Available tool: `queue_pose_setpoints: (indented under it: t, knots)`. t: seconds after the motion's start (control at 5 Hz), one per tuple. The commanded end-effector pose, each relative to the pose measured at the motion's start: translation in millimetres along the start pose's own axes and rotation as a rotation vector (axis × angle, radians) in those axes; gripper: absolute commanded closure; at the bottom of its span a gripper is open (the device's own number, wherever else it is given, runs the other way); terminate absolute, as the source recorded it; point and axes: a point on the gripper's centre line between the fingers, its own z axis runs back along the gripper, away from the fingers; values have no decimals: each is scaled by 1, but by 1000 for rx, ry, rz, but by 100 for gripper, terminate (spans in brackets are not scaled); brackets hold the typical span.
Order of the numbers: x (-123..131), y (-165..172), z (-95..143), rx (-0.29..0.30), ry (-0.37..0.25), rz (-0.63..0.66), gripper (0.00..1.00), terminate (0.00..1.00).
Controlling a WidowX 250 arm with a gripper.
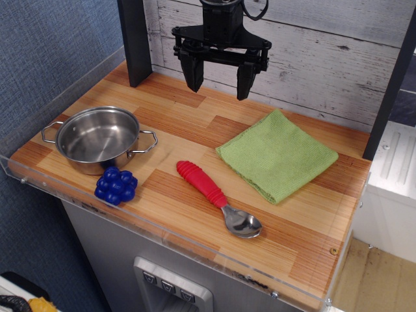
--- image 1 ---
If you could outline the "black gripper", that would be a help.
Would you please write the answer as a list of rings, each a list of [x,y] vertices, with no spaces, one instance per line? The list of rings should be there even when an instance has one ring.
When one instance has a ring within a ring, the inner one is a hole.
[[[187,86],[197,92],[203,83],[203,63],[239,66],[237,99],[249,96],[257,72],[268,68],[270,41],[248,32],[244,17],[260,20],[266,13],[252,16],[244,5],[203,5],[201,25],[174,27],[174,55],[181,63]]]

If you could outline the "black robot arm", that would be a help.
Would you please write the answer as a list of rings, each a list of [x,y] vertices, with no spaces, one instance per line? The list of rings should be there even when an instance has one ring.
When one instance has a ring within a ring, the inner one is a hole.
[[[203,83],[204,63],[213,62],[237,67],[237,99],[250,93],[255,76],[268,68],[268,51],[272,43],[247,31],[243,18],[260,20],[268,4],[258,16],[251,16],[244,1],[202,1],[201,25],[174,27],[174,55],[181,63],[187,86],[194,92]]]

